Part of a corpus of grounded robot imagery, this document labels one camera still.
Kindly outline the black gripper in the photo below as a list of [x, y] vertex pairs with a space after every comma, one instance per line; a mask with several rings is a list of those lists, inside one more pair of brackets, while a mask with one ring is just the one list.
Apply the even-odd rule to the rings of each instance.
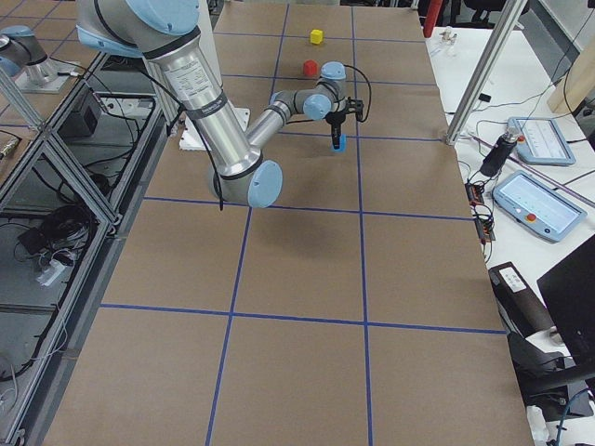
[[328, 113], [327, 114], [327, 122], [331, 125], [331, 131], [333, 132], [331, 135], [332, 139], [332, 149], [333, 150], [340, 150], [341, 149], [341, 126], [345, 122], [345, 114], [344, 113]]

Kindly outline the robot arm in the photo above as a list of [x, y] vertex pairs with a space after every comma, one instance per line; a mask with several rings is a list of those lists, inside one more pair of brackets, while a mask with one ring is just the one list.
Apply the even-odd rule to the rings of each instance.
[[1, 30], [1, 68], [8, 76], [17, 77], [20, 87], [48, 90], [59, 79], [58, 64], [26, 25], [12, 25]]
[[211, 189], [221, 203], [264, 208], [281, 193], [283, 172], [262, 147], [296, 114], [331, 126], [332, 148], [344, 151], [341, 125], [348, 112], [345, 67], [323, 65], [312, 89], [281, 91], [243, 129], [199, 47], [196, 1], [81, 1], [79, 40], [99, 51], [156, 64], [204, 141], [213, 172]]

